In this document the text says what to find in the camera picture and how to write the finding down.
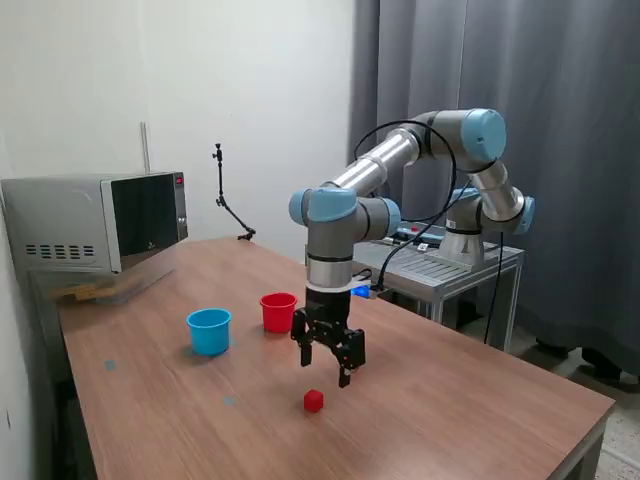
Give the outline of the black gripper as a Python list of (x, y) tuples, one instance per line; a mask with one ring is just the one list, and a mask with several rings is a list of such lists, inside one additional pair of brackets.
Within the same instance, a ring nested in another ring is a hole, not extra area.
[(351, 372), (366, 363), (365, 332), (347, 325), (351, 293), (307, 288), (305, 294), (305, 308), (294, 311), (291, 327), (291, 339), (300, 349), (300, 364), (311, 364), (314, 340), (333, 346), (331, 351), (339, 363), (338, 385), (344, 388), (350, 384)]

